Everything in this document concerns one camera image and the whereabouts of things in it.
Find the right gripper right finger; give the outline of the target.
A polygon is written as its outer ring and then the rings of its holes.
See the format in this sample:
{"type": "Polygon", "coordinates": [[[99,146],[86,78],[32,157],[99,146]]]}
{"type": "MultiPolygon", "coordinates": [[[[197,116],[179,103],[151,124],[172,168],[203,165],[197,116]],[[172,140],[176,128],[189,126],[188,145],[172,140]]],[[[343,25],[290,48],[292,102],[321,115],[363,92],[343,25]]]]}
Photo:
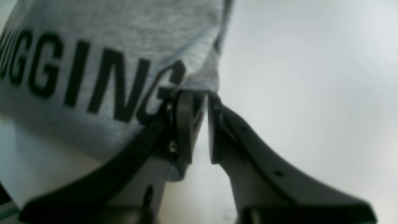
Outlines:
{"type": "Polygon", "coordinates": [[[303,173],[208,95],[211,161],[230,179],[238,224],[375,224],[369,203],[303,173]]]}

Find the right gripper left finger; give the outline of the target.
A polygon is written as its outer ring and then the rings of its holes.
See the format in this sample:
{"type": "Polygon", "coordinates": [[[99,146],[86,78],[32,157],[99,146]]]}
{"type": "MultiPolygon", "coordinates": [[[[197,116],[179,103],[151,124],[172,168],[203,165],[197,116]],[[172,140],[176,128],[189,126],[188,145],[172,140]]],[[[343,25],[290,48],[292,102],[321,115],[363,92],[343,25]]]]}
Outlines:
{"type": "Polygon", "coordinates": [[[26,224],[158,224],[167,182],[181,181],[192,163],[194,93],[165,102],[145,129],[105,165],[28,202],[26,224]]]}

